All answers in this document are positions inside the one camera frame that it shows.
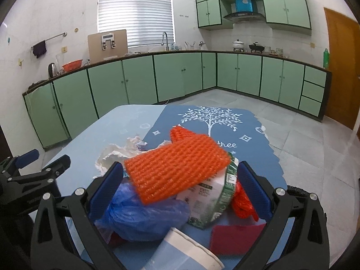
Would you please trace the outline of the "white tissue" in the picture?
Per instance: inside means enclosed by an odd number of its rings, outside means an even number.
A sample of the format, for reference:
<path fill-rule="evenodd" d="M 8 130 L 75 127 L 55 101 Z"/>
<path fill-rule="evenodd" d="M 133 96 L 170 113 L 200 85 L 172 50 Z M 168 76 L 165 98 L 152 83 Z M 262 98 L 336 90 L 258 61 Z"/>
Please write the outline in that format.
<path fill-rule="evenodd" d="M 124 162 L 132 157 L 145 153 L 146 145 L 147 142 L 143 142 L 139 136 L 127 138 L 124 146 L 118 146 L 117 144 L 107 145 L 95 162 L 95 168 L 99 171 L 99 177 L 103 176 L 114 162 L 121 163 L 124 174 L 127 176 Z"/>

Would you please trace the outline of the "blue plastic bag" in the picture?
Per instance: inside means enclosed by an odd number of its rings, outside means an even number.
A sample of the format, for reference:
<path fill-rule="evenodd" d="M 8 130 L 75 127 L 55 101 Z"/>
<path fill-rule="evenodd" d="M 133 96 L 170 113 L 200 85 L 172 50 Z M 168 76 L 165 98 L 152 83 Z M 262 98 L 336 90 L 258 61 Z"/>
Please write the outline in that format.
<path fill-rule="evenodd" d="M 128 182 L 118 187 L 95 225 L 106 241 L 113 233 L 130 242 L 156 241 L 164 238 L 172 227 L 182 227 L 189 217 L 189 205 L 182 200 L 169 198 L 144 205 Z"/>

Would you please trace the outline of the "dark red scouring pad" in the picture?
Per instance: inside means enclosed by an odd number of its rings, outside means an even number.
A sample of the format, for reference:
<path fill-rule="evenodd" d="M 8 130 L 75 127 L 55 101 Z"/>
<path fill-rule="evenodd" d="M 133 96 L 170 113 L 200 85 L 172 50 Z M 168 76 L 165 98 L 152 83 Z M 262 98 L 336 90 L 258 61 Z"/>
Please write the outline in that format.
<path fill-rule="evenodd" d="M 215 255 L 245 255 L 265 226 L 266 224 L 216 225 L 211 233 L 209 249 Z"/>

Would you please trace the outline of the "orange foam fruit net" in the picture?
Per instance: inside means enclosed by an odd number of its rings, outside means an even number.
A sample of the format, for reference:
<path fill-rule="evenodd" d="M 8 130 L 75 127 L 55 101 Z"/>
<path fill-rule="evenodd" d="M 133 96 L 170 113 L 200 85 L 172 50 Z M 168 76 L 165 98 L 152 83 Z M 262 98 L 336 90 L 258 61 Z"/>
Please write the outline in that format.
<path fill-rule="evenodd" d="M 229 154 L 208 135 L 175 126 L 170 130 L 170 140 L 170 144 L 124 162 L 145 205 L 177 195 L 230 164 Z"/>

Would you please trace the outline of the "green white paper carton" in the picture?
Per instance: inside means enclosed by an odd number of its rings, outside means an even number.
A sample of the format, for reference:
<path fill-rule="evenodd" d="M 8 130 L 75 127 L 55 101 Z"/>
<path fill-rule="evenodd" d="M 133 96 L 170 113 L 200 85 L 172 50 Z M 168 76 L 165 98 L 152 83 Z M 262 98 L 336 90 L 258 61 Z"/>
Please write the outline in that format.
<path fill-rule="evenodd" d="M 239 160 L 230 154 L 230 164 L 201 183 L 177 194 L 190 208 L 188 223 L 200 229 L 221 217 L 230 204 L 237 183 Z"/>

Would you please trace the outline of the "white blue paper cup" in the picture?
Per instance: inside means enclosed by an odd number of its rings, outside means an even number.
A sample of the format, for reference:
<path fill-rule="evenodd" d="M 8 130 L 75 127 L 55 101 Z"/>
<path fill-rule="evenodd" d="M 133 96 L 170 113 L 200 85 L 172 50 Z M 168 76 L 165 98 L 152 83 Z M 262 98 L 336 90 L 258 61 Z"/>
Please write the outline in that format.
<path fill-rule="evenodd" d="M 172 227 L 142 269 L 221 270 L 225 265 L 210 250 Z"/>

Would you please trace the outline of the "green lower kitchen cabinets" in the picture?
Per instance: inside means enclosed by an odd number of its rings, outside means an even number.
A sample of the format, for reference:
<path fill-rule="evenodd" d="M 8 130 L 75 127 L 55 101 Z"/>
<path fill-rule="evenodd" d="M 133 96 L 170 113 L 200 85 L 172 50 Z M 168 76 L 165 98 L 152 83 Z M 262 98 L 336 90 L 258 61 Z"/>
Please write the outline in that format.
<path fill-rule="evenodd" d="M 264 54 L 185 51 L 84 66 L 30 87 L 26 111 L 43 148 L 76 138 L 117 106 L 158 104 L 211 88 L 259 98 L 322 120 L 331 73 Z"/>

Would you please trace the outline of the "black lined trash bin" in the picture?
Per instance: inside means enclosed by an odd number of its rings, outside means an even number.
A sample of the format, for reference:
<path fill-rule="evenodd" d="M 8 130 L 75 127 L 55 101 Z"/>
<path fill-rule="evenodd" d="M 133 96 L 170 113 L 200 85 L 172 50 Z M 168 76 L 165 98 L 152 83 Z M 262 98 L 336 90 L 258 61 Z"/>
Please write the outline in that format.
<path fill-rule="evenodd" d="M 309 196 L 309 193 L 304 189 L 293 187 L 290 185 L 287 186 L 287 193 L 291 196 L 301 197 L 301 198 L 306 198 Z"/>

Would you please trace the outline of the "chrome kitchen faucet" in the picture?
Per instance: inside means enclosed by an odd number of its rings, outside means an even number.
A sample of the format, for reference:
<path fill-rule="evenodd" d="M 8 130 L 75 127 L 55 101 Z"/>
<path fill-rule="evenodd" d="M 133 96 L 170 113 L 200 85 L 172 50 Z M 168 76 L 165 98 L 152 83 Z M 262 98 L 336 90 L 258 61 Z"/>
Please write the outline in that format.
<path fill-rule="evenodd" d="M 167 35 L 166 32 L 162 32 L 162 43 L 161 43 L 161 45 L 165 46 L 166 51 L 170 50 L 169 45 L 168 45 L 168 35 Z"/>

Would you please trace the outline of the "blue tree-print tablecloth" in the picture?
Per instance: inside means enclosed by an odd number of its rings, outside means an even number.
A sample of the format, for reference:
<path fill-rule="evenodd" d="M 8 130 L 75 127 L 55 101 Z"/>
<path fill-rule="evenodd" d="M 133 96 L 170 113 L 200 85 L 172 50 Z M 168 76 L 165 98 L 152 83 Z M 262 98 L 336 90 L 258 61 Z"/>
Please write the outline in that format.
<path fill-rule="evenodd" d="M 286 187 L 261 123 L 244 109 L 119 106 L 73 139 L 66 152 L 71 167 L 58 180 L 62 194 L 88 186 L 120 162 L 132 194 L 146 208 L 196 188 L 208 196 L 217 176 L 234 185 L 242 160 L 273 187 Z"/>

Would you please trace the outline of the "steel electric kettle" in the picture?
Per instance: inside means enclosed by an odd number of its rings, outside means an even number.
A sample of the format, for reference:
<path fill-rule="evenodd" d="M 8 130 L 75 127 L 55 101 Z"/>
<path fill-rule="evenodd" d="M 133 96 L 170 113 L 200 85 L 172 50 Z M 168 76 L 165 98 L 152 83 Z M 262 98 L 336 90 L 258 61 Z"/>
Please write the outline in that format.
<path fill-rule="evenodd" d="M 58 75 L 57 66 L 55 63 L 50 63 L 48 65 L 48 76 L 49 78 L 56 77 Z"/>

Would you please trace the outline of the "orange plastic basin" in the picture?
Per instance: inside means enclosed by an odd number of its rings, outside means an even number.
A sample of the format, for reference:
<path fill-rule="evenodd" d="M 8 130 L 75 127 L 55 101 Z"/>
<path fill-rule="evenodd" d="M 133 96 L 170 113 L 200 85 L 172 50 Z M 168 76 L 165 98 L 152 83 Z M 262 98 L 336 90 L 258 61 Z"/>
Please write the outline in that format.
<path fill-rule="evenodd" d="M 75 61 L 69 62 L 67 64 L 64 64 L 62 66 L 62 68 L 63 68 L 64 72 L 71 72 L 71 71 L 79 69 L 81 66 L 82 66 L 82 59 L 75 60 Z"/>

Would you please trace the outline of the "dark hanging towel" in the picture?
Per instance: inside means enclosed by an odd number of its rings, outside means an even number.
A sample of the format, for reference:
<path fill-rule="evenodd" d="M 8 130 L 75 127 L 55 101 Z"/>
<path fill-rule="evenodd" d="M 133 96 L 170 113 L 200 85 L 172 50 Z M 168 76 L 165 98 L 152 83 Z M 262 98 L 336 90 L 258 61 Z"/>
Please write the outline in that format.
<path fill-rule="evenodd" d="M 45 55 L 47 52 L 46 49 L 46 41 L 43 40 L 32 47 L 32 53 L 36 58 L 40 58 L 41 56 Z"/>

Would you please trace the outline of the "cardboard box with scale picture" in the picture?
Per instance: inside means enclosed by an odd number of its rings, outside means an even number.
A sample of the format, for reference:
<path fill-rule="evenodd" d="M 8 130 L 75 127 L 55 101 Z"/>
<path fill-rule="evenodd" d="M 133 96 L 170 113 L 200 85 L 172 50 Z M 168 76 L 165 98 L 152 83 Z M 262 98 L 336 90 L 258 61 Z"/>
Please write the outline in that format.
<path fill-rule="evenodd" d="M 91 34 L 87 41 L 91 64 L 117 59 L 128 53 L 125 29 Z"/>

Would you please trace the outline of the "chrome towel bar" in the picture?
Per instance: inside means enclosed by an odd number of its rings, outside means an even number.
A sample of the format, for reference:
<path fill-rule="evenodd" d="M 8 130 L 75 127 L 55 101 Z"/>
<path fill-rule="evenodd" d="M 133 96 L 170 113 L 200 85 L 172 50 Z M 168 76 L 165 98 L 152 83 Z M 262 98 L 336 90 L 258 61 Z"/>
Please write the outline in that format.
<path fill-rule="evenodd" d="M 58 34 L 58 35 L 54 35 L 54 36 L 52 36 L 52 37 L 49 37 L 49 38 L 45 39 L 45 41 L 49 41 L 49 40 L 52 40 L 52 39 L 55 39 L 55 38 L 58 38 L 58 37 L 66 37 L 67 35 L 68 35 L 67 32 L 63 32 L 63 33 L 61 33 L 61 34 Z"/>

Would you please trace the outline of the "white window blinds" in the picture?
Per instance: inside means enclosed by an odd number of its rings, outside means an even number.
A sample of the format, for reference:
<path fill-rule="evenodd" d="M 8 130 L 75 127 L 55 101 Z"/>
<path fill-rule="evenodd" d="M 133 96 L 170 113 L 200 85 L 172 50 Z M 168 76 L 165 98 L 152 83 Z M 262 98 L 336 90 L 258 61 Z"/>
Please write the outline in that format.
<path fill-rule="evenodd" d="M 129 47 L 175 42 L 173 0 L 98 0 L 97 30 L 126 30 Z"/>

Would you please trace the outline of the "green bottle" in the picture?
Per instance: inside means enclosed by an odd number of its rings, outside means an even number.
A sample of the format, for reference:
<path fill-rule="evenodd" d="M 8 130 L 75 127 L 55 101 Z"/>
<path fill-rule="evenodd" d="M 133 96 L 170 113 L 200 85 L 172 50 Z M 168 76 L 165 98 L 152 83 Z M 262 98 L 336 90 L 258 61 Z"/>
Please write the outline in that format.
<path fill-rule="evenodd" d="M 323 68 L 328 69 L 329 68 L 329 51 L 327 48 L 325 48 L 323 52 Z"/>

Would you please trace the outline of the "black wok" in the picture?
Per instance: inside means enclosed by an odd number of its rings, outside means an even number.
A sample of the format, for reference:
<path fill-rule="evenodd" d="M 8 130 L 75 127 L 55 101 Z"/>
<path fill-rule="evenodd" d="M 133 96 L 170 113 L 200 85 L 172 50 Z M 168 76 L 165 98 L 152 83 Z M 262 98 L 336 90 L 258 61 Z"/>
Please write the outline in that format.
<path fill-rule="evenodd" d="M 262 52 L 265 49 L 265 46 L 260 45 L 258 42 L 252 43 L 249 45 L 250 51 L 253 53 L 260 53 L 262 54 Z"/>

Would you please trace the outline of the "white cooking pot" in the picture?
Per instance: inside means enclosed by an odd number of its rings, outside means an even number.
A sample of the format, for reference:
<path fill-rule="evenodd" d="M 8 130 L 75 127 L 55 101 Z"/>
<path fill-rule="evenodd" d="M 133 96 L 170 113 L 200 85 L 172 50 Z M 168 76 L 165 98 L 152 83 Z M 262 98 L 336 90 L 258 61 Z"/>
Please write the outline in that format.
<path fill-rule="evenodd" d="M 238 52 L 245 51 L 244 43 L 240 40 L 233 41 L 232 47 L 233 47 L 233 51 L 238 51 Z"/>

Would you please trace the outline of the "brown wooden door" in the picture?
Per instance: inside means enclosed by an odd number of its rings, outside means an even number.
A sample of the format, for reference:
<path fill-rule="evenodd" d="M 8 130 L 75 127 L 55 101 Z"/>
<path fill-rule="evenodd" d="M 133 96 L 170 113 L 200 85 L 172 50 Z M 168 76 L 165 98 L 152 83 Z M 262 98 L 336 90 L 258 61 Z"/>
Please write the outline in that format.
<path fill-rule="evenodd" d="M 359 24 L 325 8 L 332 73 L 326 116 L 353 129 L 359 113 Z"/>

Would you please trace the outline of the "black range hood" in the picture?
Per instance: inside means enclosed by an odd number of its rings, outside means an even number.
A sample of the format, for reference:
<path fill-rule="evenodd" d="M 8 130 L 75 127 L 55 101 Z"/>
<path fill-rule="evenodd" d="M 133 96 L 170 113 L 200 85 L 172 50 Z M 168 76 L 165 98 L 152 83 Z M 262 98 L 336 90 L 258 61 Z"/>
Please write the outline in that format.
<path fill-rule="evenodd" d="M 233 23 L 244 23 L 251 21 L 266 21 L 266 18 L 261 13 L 257 12 L 236 12 L 224 16 L 224 19 L 232 21 Z"/>

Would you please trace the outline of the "blue box on hood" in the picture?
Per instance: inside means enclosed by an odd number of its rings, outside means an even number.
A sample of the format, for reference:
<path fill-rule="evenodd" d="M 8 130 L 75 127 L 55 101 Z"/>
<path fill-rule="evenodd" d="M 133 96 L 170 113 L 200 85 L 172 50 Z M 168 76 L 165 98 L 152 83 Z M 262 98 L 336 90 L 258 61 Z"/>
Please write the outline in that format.
<path fill-rule="evenodd" d="M 253 12 L 253 0 L 235 0 L 236 10 L 238 12 Z"/>

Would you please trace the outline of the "green upper wall cabinets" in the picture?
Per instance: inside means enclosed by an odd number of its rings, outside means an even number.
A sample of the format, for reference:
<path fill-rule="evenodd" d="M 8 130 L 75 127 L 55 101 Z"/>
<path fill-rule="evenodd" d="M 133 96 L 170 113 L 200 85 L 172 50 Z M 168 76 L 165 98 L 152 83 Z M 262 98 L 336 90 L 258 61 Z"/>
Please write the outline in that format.
<path fill-rule="evenodd" d="M 238 12 L 235 0 L 195 0 L 198 27 L 207 30 L 232 29 L 224 16 Z M 309 7 L 306 0 L 253 0 L 254 11 L 265 16 L 271 28 L 311 35 Z"/>

